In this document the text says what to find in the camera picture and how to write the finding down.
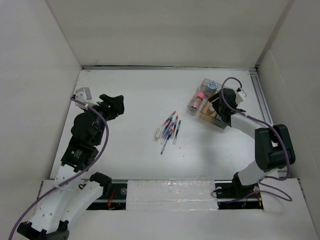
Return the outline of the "pink capped pencil tube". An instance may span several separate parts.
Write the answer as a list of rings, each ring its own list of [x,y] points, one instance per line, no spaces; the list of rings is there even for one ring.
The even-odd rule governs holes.
[[[202,101],[204,100],[205,98],[205,94],[203,92],[199,92],[195,99],[193,100],[192,104],[190,105],[190,109],[192,111],[197,111],[202,103]]]

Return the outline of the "blue long pen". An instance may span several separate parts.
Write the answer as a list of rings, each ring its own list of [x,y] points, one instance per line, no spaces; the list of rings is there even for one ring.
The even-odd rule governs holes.
[[[163,152],[165,151],[166,145],[167,145],[169,139],[171,138],[171,134],[172,134],[172,130],[170,130],[170,131],[168,132],[167,136],[166,136],[165,139],[164,139],[163,147],[162,147],[161,152],[160,152],[161,155],[162,155]]]

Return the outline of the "black capped pen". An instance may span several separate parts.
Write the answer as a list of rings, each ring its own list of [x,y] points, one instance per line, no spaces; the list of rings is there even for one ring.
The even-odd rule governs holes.
[[[178,124],[177,124],[177,128],[176,128],[175,135],[174,135],[174,138],[173,138],[173,144],[174,144],[174,145],[176,145],[176,143],[177,143],[178,133],[179,133],[179,130],[180,130],[180,126],[181,126],[181,120],[179,120],[179,122],[178,122]]]

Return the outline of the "pink white stapler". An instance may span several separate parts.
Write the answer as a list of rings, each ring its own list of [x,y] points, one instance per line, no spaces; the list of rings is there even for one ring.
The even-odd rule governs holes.
[[[210,107],[209,107],[211,112],[215,112],[216,111],[216,102],[212,101],[210,102]]]

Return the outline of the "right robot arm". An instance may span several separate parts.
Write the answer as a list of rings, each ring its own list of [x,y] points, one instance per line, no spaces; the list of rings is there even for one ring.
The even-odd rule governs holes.
[[[229,127],[237,129],[254,140],[254,160],[233,175],[231,182],[216,184],[214,193],[218,199],[233,202],[259,192],[258,185],[271,173],[289,168],[296,161],[291,137],[284,124],[271,125],[256,119],[238,107],[242,101],[241,90],[223,88],[212,95],[208,102]]]

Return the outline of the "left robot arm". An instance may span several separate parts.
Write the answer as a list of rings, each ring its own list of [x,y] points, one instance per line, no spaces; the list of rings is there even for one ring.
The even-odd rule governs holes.
[[[70,229],[86,209],[98,198],[107,198],[112,191],[112,179],[100,172],[90,176],[79,190],[82,177],[98,161],[109,139],[107,122],[125,111],[124,96],[99,96],[91,103],[74,94],[71,101],[83,109],[73,121],[71,138],[60,161],[53,187],[41,195],[23,213],[25,216],[38,202],[42,205],[28,221],[19,219],[13,231],[28,240],[66,240]]]

